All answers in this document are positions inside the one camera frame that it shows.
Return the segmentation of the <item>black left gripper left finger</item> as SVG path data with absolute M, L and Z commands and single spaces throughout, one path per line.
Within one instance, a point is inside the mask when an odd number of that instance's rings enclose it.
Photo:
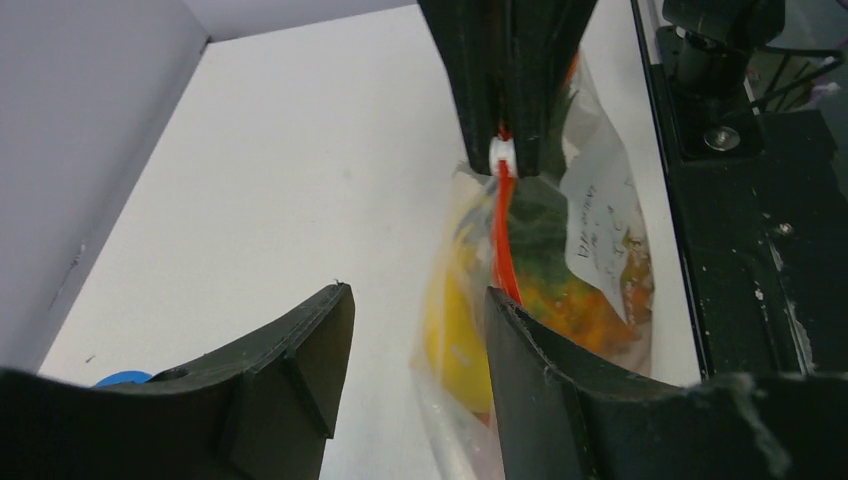
M 328 285 L 143 383 L 1 373 L 5 479 L 315 479 L 335 433 L 355 302 Z

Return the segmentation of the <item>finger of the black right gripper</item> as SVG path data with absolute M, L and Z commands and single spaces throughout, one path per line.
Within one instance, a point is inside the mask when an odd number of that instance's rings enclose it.
M 555 108 L 568 83 L 594 1 L 510 3 L 510 128 L 517 175 L 540 173 Z
M 470 168 L 494 175 L 493 139 L 509 130 L 505 80 L 513 3 L 419 0 L 447 73 Z

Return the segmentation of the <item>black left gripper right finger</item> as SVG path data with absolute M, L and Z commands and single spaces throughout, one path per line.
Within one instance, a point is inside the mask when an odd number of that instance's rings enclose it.
M 489 288 L 485 343 L 509 479 L 843 479 L 847 378 L 621 368 Z

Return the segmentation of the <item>orange toy pineapple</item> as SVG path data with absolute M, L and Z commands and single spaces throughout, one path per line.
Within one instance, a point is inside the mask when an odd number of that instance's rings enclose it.
M 649 242 L 620 136 L 592 88 L 557 101 L 540 173 L 517 182 L 508 214 L 524 307 L 587 350 L 635 369 L 650 351 Z

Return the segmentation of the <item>yellow toy banana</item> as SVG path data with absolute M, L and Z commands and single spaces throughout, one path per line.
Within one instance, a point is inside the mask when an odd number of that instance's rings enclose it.
M 436 257 L 424 300 L 422 346 L 437 382 L 474 415 L 493 407 L 489 363 L 478 333 L 471 274 L 476 249 L 459 238 L 445 240 Z

